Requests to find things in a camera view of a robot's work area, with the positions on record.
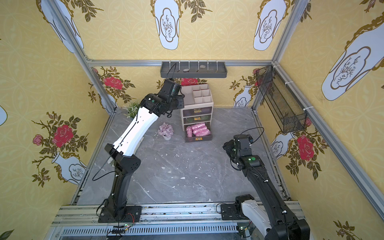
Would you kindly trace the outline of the pink trash bag roll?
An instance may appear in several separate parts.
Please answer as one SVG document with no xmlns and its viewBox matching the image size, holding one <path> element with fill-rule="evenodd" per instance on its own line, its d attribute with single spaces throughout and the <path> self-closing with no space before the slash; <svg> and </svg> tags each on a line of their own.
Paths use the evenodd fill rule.
<svg viewBox="0 0 384 240">
<path fill-rule="evenodd" d="M 195 135 L 196 137 L 204 137 L 204 136 L 209 136 L 211 134 L 211 131 L 209 129 L 205 130 L 205 131 L 202 131 L 200 133 L 198 133 L 197 135 Z"/>
<path fill-rule="evenodd" d="M 206 123 L 198 123 L 198 124 L 192 125 L 191 128 L 195 130 L 204 126 L 206 126 Z"/>
<path fill-rule="evenodd" d="M 207 130 L 207 129 L 208 129 L 207 126 L 201 126 L 201 127 L 199 127 L 199 128 L 194 129 L 194 130 L 193 130 L 193 134 L 194 134 L 194 135 L 197 135 L 198 133 L 200 133 L 200 132 L 202 132 L 202 131 L 205 131 L 205 130 Z"/>
<path fill-rule="evenodd" d="M 186 128 L 186 133 L 187 133 L 187 137 L 188 137 L 188 138 L 193 137 L 193 129 L 192 129 L 191 126 L 188 126 L 188 127 Z"/>
</svg>

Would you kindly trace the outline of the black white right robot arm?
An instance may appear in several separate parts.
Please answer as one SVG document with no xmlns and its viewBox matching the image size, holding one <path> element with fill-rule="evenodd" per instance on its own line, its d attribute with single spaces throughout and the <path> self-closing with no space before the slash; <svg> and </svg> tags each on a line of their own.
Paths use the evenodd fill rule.
<svg viewBox="0 0 384 240">
<path fill-rule="evenodd" d="M 310 226 L 298 217 L 284 202 L 271 182 L 261 158 L 252 154 L 253 138 L 235 135 L 224 143 L 223 149 L 255 188 L 265 208 L 261 210 L 255 200 L 240 203 L 241 213 L 260 231 L 265 240 L 309 240 Z"/>
</svg>

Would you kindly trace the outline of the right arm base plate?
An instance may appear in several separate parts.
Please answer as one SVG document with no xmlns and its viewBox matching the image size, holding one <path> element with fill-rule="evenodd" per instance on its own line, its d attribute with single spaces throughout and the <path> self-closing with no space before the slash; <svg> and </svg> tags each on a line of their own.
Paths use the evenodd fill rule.
<svg viewBox="0 0 384 240">
<path fill-rule="evenodd" d="M 265 221 L 267 215 L 260 209 L 255 201 L 245 201 L 241 204 L 217 204 L 216 209 L 220 208 L 222 220 L 250 220 L 250 221 Z"/>
</svg>

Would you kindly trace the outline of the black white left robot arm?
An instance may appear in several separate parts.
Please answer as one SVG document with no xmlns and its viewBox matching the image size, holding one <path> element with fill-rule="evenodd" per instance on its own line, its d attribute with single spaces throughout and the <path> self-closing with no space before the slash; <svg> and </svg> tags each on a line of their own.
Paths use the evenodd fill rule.
<svg viewBox="0 0 384 240">
<path fill-rule="evenodd" d="M 127 207 L 127 191 L 133 173 L 141 164 L 141 160 L 134 154 L 135 149 L 160 116 L 166 115 L 170 118 L 173 110 L 184 108 L 185 95 L 181 88 L 172 79 L 166 79 L 157 94 L 148 94 L 141 101 L 136 116 L 118 140 L 105 146 L 106 152 L 114 161 L 116 174 L 111 193 L 103 201 L 100 223 L 122 222 L 132 213 Z"/>
</svg>

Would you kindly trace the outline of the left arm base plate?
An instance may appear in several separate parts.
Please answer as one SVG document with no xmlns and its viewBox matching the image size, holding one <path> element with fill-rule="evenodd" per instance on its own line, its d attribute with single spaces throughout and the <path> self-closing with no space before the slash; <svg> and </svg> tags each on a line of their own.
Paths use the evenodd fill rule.
<svg viewBox="0 0 384 240">
<path fill-rule="evenodd" d="M 125 206 L 118 209 L 103 207 L 98 223 L 138 223 L 142 206 Z"/>
</svg>

